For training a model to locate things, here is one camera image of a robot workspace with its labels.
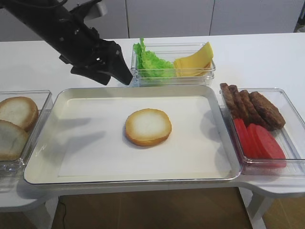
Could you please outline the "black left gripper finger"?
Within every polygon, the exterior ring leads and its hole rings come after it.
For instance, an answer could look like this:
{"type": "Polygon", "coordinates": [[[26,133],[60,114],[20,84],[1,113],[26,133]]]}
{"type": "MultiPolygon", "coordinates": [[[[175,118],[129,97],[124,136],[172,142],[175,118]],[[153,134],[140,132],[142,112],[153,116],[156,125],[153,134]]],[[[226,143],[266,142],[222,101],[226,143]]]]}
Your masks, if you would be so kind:
{"type": "Polygon", "coordinates": [[[99,64],[82,67],[73,66],[71,73],[89,78],[103,85],[107,85],[111,79],[108,68],[99,64]]]}
{"type": "Polygon", "coordinates": [[[95,70],[98,73],[114,77],[124,85],[131,83],[132,74],[119,44],[114,41],[99,41],[97,59],[95,70]]]}

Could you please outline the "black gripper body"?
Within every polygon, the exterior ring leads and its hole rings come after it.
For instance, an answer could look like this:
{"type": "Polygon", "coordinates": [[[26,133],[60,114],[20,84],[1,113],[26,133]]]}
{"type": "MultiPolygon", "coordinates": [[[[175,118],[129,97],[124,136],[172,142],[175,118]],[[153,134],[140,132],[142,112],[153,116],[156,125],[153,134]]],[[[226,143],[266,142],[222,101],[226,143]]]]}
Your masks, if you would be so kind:
{"type": "Polygon", "coordinates": [[[72,72],[112,72],[114,41],[100,39],[96,30],[84,25],[54,25],[49,28],[49,45],[72,72]]]}

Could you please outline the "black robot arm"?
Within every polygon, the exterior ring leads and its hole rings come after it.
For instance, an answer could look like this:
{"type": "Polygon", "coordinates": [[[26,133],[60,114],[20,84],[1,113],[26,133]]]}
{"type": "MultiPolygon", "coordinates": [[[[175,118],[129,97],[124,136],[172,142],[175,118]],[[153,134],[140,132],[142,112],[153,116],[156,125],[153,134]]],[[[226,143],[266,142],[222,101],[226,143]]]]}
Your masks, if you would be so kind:
{"type": "Polygon", "coordinates": [[[90,0],[72,10],[61,0],[2,0],[6,9],[60,53],[59,58],[72,65],[71,73],[107,85],[113,77],[124,85],[132,74],[114,41],[100,38],[94,27],[87,27],[85,17],[99,3],[90,0]]]}

